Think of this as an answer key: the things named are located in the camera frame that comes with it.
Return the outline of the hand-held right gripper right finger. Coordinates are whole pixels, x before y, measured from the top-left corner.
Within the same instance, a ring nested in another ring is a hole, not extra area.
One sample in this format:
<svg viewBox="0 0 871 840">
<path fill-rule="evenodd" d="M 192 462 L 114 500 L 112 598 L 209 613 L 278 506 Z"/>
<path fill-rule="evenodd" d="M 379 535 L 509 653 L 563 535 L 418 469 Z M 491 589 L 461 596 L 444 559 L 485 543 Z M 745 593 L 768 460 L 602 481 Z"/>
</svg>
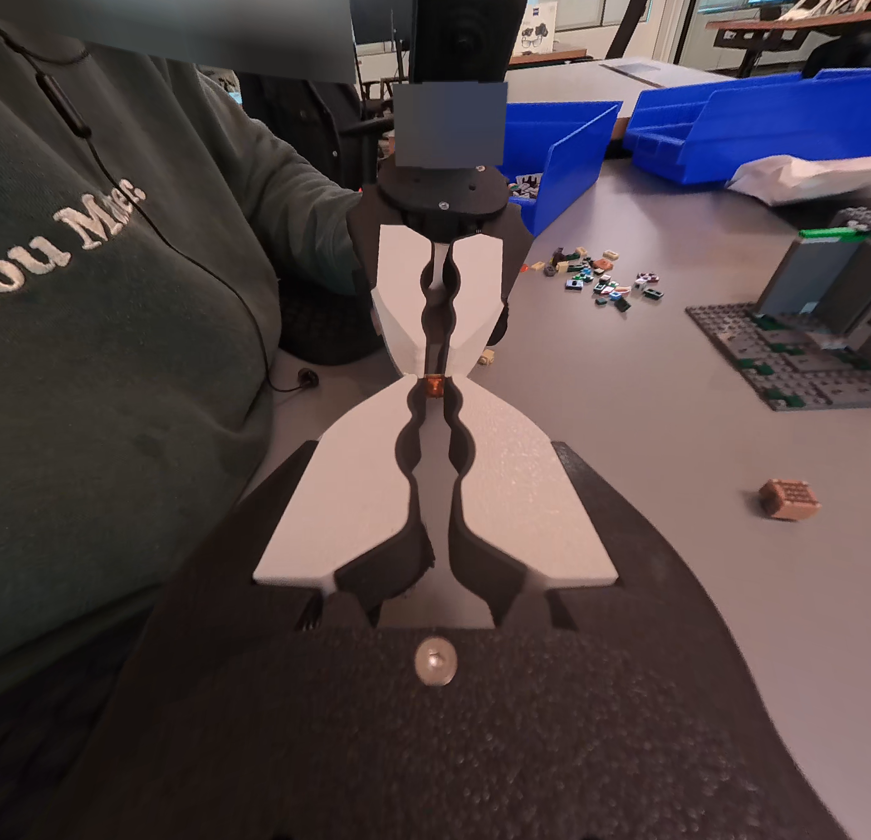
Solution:
<svg viewBox="0 0 871 840">
<path fill-rule="evenodd" d="M 443 393 L 456 470 L 450 568 L 495 627 L 521 595 L 606 587 L 615 564 L 550 438 L 468 377 Z"/>
</svg>

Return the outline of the wooden-top office desk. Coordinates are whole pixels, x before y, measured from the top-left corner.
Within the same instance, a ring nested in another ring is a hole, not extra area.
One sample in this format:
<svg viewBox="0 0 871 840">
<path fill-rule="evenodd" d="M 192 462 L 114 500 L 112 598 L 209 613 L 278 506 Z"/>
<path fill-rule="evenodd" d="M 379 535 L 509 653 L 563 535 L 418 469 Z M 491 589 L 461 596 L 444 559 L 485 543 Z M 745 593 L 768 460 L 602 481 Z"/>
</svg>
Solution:
<svg viewBox="0 0 871 840">
<path fill-rule="evenodd" d="M 765 53 L 784 53 L 802 47 L 811 33 L 838 38 L 869 31 L 870 13 L 829 15 L 799 20 L 712 20 L 706 29 L 716 32 L 713 46 L 744 53 L 736 74 L 750 77 Z"/>
</svg>

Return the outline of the grey desk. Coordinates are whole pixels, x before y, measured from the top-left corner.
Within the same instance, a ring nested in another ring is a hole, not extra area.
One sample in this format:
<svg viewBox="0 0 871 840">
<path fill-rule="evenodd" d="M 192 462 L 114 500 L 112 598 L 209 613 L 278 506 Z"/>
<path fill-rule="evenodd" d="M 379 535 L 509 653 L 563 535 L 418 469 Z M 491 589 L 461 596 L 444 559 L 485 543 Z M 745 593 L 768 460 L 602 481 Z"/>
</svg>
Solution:
<svg viewBox="0 0 871 840">
<path fill-rule="evenodd" d="M 723 615 L 780 735 L 853 838 L 869 838 L 869 410 L 775 413 L 686 315 L 753 302 L 793 227 L 732 192 L 606 161 L 534 243 L 619 253 L 660 303 L 597 310 L 523 274 L 473 379 L 568 443 L 680 553 Z M 806 481 L 809 519 L 768 518 L 769 479 Z"/>
</svg>

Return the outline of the grey toy brick building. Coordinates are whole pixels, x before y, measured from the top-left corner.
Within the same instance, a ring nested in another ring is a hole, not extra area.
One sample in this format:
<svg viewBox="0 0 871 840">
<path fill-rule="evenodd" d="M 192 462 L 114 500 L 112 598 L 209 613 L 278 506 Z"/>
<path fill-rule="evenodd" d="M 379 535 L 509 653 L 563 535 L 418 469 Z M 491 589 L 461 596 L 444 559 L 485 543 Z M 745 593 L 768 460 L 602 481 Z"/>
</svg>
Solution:
<svg viewBox="0 0 871 840">
<path fill-rule="evenodd" d="M 685 312 L 771 410 L 869 409 L 869 208 L 800 230 L 756 301 Z"/>
</svg>

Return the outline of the person's left forearm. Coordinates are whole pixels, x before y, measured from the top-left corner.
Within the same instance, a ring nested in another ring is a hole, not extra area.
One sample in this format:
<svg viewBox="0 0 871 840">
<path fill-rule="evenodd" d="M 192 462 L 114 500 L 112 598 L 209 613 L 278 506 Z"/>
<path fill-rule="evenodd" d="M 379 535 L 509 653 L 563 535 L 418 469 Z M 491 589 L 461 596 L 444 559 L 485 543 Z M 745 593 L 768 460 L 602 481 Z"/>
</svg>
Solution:
<svg viewBox="0 0 871 840">
<path fill-rule="evenodd" d="M 191 63 L 162 64 L 172 93 L 274 269 L 337 295 L 356 295 L 360 265 L 347 215 L 362 193 L 324 176 Z"/>
</svg>

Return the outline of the white crumpled paper bag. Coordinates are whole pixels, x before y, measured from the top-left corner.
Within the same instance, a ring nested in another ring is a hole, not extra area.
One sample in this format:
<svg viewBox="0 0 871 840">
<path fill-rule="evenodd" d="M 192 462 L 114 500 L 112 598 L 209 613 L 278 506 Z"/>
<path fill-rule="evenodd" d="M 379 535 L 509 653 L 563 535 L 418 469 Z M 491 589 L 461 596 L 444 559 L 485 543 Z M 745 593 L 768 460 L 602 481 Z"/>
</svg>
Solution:
<svg viewBox="0 0 871 840">
<path fill-rule="evenodd" d="M 823 161 L 768 156 L 739 166 L 724 188 L 772 208 L 846 195 L 869 186 L 869 156 Z"/>
</svg>

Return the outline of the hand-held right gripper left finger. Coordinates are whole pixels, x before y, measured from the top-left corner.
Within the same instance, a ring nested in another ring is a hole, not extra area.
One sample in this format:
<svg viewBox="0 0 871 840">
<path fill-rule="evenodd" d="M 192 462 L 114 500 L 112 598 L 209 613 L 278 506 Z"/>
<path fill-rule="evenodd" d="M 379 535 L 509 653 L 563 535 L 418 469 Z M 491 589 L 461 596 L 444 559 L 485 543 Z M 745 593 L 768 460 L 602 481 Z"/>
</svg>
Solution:
<svg viewBox="0 0 871 840">
<path fill-rule="evenodd" d="M 370 613 L 419 581 L 434 564 L 414 475 L 426 400 L 406 374 L 324 432 L 255 583 L 350 593 Z"/>
</svg>

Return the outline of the dark cloth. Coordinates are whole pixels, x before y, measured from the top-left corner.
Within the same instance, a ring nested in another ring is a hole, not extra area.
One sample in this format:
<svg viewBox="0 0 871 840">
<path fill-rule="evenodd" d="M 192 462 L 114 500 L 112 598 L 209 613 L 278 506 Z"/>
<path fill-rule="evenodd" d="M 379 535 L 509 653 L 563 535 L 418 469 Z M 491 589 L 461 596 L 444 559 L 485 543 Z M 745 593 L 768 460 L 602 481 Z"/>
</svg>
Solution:
<svg viewBox="0 0 871 840">
<path fill-rule="evenodd" d="M 315 169 L 345 189 L 363 185 L 363 140 L 345 132 L 363 122 L 353 86 L 238 72 L 242 106 Z"/>
</svg>

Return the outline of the tan toy brick cube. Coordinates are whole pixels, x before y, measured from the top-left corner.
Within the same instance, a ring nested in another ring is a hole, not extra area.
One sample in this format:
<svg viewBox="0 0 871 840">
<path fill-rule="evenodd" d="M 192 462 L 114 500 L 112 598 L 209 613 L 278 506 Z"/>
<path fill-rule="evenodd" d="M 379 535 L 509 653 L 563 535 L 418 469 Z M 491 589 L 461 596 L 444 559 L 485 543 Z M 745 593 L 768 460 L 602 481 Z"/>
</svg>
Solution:
<svg viewBox="0 0 871 840">
<path fill-rule="evenodd" d="M 818 513 L 822 504 L 803 480 L 769 479 L 758 490 L 762 512 L 770 519 L 801 521 Z"/>
</svg>

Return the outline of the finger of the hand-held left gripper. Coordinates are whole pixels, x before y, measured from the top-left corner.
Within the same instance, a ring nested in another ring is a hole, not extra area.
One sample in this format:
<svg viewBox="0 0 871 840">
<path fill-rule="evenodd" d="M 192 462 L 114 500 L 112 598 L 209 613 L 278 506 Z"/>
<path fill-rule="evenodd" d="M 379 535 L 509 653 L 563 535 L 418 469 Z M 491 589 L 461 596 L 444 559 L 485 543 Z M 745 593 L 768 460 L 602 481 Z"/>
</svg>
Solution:
<svg viewBox="0 0 871 840">
<path fill-rule="evenodd" d="M 433 258 L 429 239 L 404 225 L 381 225 L 372 299 L 387 351 L 403 375 L 423 377 L 427 307 L 421 278 Z"/>
<path fill-rule="evenodd" d="M 443 374 L 466 377 L 488 345 L 504 308 L 503 242 L 485 234 L 456 240 L 449 269 L 456 290 L 443 310 Z"/>
</svg>

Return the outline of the blue plastic bin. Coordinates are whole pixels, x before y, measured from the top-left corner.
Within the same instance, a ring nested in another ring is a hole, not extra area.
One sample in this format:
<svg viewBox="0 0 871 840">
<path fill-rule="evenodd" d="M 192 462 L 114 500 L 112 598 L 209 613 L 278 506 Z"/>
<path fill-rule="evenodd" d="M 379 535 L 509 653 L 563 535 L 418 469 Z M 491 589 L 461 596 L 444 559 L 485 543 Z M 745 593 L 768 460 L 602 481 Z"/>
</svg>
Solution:
<svg viewBox="0 0 871 840">
<path fill-rule="evenodd" d="M 597 181 L 621 106 L 613 101 L 507 105 L 499 171 L 509 181 L 541 174 L 538 197 L 515 201 L 533 236 Z"/>
<path fill-rule="evenodd" d="M 642 92 L 626 127 L 623 148 L 631 155 L 643 137 L 684 139 L 714 93 L 713 83 Z"/>
<path fill-rule="evenodd" d="M 869 69 L 712 94 L 676 158 L 682 184 L 729 181 L 750 161 L 870 155 Z"/>
</svg>

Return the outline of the white printed carton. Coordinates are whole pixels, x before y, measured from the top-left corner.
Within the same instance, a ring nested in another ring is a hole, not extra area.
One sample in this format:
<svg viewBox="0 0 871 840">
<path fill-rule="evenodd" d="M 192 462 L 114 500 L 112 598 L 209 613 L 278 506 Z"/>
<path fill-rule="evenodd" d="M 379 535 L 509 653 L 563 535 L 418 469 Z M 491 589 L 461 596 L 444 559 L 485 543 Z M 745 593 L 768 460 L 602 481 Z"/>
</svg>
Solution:
<svg viewBox="0 0 871 840">
<path fill-rule="evenodd" d="M 513 57 L 553 52 L 557 10 L 558 3 L 554 0 L 527 5 L 512 52 Z"/>
</svg>

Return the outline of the black office chair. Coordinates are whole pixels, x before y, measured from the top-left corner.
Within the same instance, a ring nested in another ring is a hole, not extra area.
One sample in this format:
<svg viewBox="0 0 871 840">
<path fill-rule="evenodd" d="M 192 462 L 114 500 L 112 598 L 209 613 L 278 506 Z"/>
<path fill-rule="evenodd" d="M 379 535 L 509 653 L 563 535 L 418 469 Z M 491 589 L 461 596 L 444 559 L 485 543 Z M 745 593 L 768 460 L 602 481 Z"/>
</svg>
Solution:
<svg viewBox="0 0 871 840">
<path fill-rule="evenodd" d="M 620 59 L 626 54 L 638 23 L 646 16 L 649 0 L 629 0 L 615 36 L 604 56 L 605 60 Z"/>
</svg>

